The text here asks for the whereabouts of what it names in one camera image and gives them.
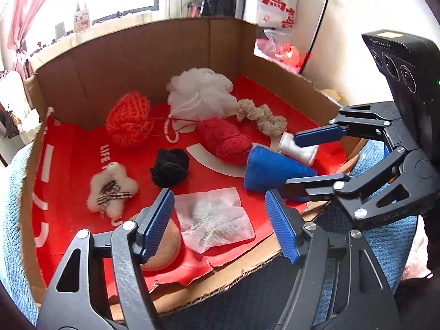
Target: checkered ribbon bow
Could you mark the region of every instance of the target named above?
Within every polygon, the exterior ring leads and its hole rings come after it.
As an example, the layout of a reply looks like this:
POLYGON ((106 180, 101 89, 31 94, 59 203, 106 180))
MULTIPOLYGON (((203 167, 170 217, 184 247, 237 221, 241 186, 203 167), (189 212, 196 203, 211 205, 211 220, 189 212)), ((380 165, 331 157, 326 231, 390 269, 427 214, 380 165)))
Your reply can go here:
POLYGON ((111 200, 125 200, 127 198, 132 198, 132 195, 129 192, 121 192, 120 186, 116 183, 116 181, 111 181, 107 183, 100 191, 102 194, 96 202, 100 205, 102 211, 105 211, 111 200))

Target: cardboard box wall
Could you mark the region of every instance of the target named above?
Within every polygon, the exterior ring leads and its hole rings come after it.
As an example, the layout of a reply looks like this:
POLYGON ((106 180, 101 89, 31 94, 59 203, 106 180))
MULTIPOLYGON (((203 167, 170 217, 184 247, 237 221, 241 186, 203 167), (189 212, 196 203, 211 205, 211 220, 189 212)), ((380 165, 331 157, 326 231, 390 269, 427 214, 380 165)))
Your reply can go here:
MULTIPOLYGON (((146 95, 152 104, 167 101, 172 76, 190 68, 208 67, 234 80, 249 77, 285 100, 319 125, 339 107, 313 85, 253 54, 257 26, 233 19, 181 19, 127 28, 77 46, 41 66, 25 82, 40 115, 48 106, 54 118, 86 130, 104 125, 107 113, 127 91, 146 95)), ((35 302, 41 303, 45 284, 36 259, 31 222, 32 191, 40 157, 41 128, 28 160, 20 207, 23 265, 35 302)), ((348 155, 343 171, 353 167, 364 144, 346 137, 348 155)), ((310 202, 304 214, 313 219, 323 202, 310 202)), ((228 289, 280 253, 275 235, 236 261, 183 288, 160 286, 152 293, 158 312, 198 302, 228 289)), ((115 318, 120 309, 115 307, 115 318)))

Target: blue knitted blanket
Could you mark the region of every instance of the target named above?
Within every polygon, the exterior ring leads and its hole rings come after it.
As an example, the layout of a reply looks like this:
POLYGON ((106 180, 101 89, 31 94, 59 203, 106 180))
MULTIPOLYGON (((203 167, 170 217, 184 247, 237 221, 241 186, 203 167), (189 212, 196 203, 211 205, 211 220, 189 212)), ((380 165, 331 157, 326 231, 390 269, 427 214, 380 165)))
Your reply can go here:
MULTIPOLYGON (((31 145, 20 150, 12 163, 0 173, 0 280, 18 308, 36 323, 38 308, 31 298, 21 264, 18 202, 31 145)), ((369 141, 362 149, 352 176, 358 176, 383 158, 383 143, 369 141)), ((393 290, 398 285, 416 229, 416 217, 364 233, 393 290)), ((346 232, 350 223, 334 204, 325 207, 317 223, 326 230, 346 232)), ((332 269, 329 267, 316 322, 324 320, 331 297, 332 269)), ((190 308, 163 317, 169 329, 271 329, 276 324, 293 285, 292 265, 277 257, 229 291, 213 296, 190 308)))

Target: camera lens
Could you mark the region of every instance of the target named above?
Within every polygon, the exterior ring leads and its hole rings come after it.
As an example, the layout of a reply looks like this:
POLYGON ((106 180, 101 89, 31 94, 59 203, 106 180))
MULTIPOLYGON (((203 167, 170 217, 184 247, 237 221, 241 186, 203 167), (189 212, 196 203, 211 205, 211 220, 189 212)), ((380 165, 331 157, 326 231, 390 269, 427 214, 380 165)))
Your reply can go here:
POLYGON ((384 54, 384 60, 385 60, 385 68, 388 71, 389 74, 391 74, 391 77, 397 79, 397 68, 394 65, 394 62, 392 61, 391 57, 387 54, 384 54))
POLYGON ((371 54, 373 55, 373 58, 375 59, 375 62, 376 62, 376 64, 378 65, 378 67, 379 67, 379 68, 382 68, 382 67, 383 67, 383 64, 382 64, 381 58, 379 57, 379 55, 377 54, 377 52, 376 52, 374 49, 372 49, 372 50, 371 50, 371 54))
POLYGON ((410 70, 408 69, 408 67, 406 67, 405 65, 401 65, 400 71, 402 72, 403 81, 405 82, 408 89, 411 92, 415 93, 415 90, 416 90, 415 80, 414 80, 414 77, 412 76, 410 70))

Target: black scrunchie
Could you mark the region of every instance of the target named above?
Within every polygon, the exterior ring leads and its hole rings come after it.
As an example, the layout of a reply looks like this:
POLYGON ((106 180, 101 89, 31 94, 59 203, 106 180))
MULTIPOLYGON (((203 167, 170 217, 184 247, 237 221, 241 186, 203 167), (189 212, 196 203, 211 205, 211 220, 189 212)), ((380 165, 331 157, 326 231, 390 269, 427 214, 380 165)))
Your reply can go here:
POLYGON ((153 183, 159 187, 174 187, 188 177, 189 156, 181 148, 161 148, 155 166, 150 169, 153 183))

